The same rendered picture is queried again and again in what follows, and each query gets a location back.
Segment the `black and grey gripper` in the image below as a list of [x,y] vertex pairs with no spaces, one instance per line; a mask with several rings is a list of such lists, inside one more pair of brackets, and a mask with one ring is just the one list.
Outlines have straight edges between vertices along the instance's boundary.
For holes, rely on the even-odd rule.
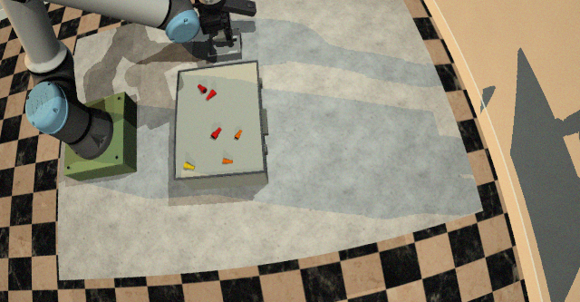
[[232,31],[229,31],[229,29],[231,29],[230,20],[227,18],[229,12],[218,11],[216,8],[214,8],[223,5],[225,1],[226,0],[221,0],[220,2],[213,5],[205,5],[202,4],[199,0],[195,0],[195,7],[198,9],[200,27],[203,34],[217,33],[218,35],[212,38],[213,41],[227,42],[230,46],[233,43],[233,35]]

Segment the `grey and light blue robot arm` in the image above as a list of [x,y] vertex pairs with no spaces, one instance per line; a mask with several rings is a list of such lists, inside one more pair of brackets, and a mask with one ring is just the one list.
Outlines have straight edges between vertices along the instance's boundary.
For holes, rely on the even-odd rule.
[[198,34],[198,14],[190,0],[0,0],[34,81],[25,104],[28,121],[92,160],[109,147],[113,122],[103,110],[79,102],[72,53],[57,40],[44,1],[158,28],[176,44]]

